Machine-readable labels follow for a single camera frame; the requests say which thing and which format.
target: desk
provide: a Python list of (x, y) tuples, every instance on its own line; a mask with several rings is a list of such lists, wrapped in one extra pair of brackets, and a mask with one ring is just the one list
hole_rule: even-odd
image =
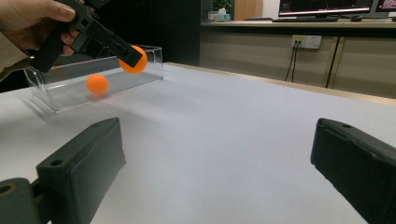
[(322, 35), (299, 49), (294, 82), (396, 99), (396, 22), (229, 21), (201, 24), (200, 66), (284, 80), (292, 35)]
[(29, 90), (1, 94), (0, 179), (33, 181), (50, 153), (119, 117), (127, 164), (94, 224), (365, 223), (310, 164), (316, 122), (343, 121), (396, 146), (396, 101), (171, 63), (164, 70), (162, 81), (56, 115)]

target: green plant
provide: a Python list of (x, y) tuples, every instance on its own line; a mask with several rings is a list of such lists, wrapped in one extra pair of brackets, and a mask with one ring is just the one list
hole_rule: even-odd
[(230, 13), (231, 0), (213, 0), (213, 10), (218, 11), (222, 7), (225, 7), (227, 13)]

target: human hand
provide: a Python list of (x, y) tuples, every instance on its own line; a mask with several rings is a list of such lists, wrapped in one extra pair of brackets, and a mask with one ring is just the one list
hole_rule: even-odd
[[(19, 49), (39, 49), (57, 21), (72, 21), (73, 8), (53, 0), (0, 0), (0, 32)], [(70, 29), (60, 38), (63, 55), (73, 54), (70, 45), (78, 32)]]

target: monitor screen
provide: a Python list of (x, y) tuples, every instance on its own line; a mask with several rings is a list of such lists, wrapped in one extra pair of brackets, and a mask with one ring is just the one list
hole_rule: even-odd
[(376, 12), (396, 11), (396, 0), (379, 0), (375, 11)]
[(373, 0), (280, 0), (278, 16), (325, 17), (328, 15), (368, 13), (372, 2)]

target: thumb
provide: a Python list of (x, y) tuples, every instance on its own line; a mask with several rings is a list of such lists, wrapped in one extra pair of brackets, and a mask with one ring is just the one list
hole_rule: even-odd
[(53, 0), (39, 2), (40, 4), (35, 5), (36, 14), (42, 17), (49, 17), (56, 21), (72, 21), (76, 17), (76, 11), (67, 5)]

